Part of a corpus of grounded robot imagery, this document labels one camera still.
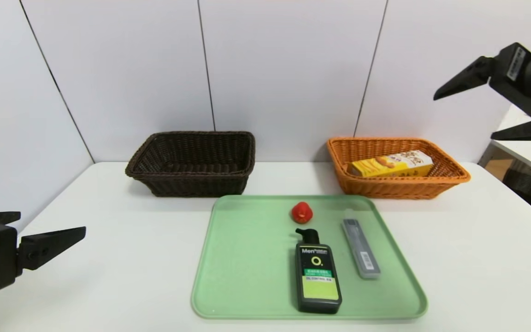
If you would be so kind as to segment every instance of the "green label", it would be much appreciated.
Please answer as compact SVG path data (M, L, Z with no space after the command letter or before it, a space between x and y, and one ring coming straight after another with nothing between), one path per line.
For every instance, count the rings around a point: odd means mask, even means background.
M331 271L322 269L304 269L304 275L307 277L333 277Z

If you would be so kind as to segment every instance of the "plastic tray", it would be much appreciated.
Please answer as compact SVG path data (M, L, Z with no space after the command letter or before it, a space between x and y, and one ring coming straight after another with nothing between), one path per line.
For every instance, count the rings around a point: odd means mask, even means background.
M305 225L289 211L308 202ZM381 275L364 280L341 223L354 214L378 261ZM335 315L301 313L295 291L297 227L319 232L333 250L343 297ZM373 203L361 196L225 196L217 200L192 291L192 307L206 319L413 319L428 302Z

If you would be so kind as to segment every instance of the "bottle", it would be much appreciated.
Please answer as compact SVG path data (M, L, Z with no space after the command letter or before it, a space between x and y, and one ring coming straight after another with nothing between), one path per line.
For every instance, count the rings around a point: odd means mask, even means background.
M296 288L299 311L335 314L341 305L341 291L331 248L319 243L314 229L296 229L303 243L296 245Z

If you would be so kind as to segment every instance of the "dark brown wicker basket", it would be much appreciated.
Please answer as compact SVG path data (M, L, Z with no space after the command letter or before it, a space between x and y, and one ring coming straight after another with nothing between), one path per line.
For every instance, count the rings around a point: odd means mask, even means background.
M255 164L250 132L161 132L151 135L126 167L158 197L241 194Z

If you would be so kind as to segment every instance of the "label sticker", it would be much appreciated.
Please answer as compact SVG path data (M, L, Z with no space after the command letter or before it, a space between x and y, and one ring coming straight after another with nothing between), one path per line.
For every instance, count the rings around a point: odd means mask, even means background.
M520 73L520 69L522 69L522 63L524 58L525 51L521 47L518 47L518 49L516 50L516 54L513 55L512 63L509 66L509 69L507 70L507 77L509 77L512 81L518 79L518 75Z
M322 281L322 282L333 282L333 278L326 277L304 277L306 281Z
M370 255L365 251L360 251L360 256L362 256L362 260L364 261L364 266L367 270L373 270L374 265L372 264L372 261L370 259Z

